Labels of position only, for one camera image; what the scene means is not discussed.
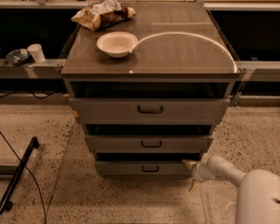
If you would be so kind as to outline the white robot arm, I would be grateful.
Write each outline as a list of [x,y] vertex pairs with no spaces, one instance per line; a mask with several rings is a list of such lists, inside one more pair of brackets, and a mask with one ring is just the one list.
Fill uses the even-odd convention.
[[219,156],[183,162],[192,176],[191,190],[209,180],[228,180],[237,188],[235,224],[280,224],[279,175],[265,170],[245,173]]

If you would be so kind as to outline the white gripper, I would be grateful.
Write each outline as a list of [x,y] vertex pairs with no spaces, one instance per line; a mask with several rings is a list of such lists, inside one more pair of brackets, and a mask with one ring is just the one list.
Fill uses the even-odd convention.
[[209,171],[206,162],[196,162],[192,160],[182,160],[182,162],[188,167],[189,170],[192,169],[192,177],[194,179],[190,180],[189,192],[194,192],[198,189],[201,183],[211,180],[213,174]]

